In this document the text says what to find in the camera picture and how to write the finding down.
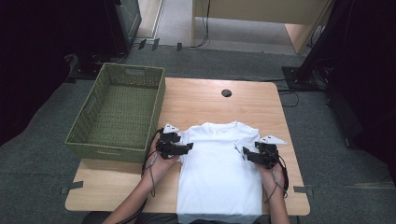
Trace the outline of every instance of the wooden table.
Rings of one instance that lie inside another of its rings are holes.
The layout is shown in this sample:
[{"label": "wooden table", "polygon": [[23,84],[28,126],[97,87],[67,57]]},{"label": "wooden table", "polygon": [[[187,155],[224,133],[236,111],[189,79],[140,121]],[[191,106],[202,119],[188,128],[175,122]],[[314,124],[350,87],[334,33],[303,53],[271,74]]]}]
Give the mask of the wooden table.
[{"label": "wooden table", "polygon": [[[231,97],[221,91],[230,90]],[[286,199],[291,216],[305,216],[310,207],[305,193],[294,192],[303,187],[300,169],[290,139],[288,125],[276,85],[264,82],[167,78],[159,127],[167,122],[187,130],[192,125],[210,121],[240,121],[260,130],[261,136],[274,135],[286,140],[278,146],[285,160],[290,179]],[[145,212],[175,213],[180,163],[156,187],[156,197],[148,196]],[[141,164],[118,161],[81,160],[74,182],[83,181],[83,188],[71,189],[65,206],[72,211],[113,211],[140,180]],[[263,213],[268,214],[264,206]]]},{"label": "wooden table", "polygon": [[[209,0],[192,1],[195,46],[195,17],[206,17]],[[210,2],[209,18],[285,23],[295,51],[301,53],[317,27],[326,24],[331,10],[332,0],[216,0]]]}]

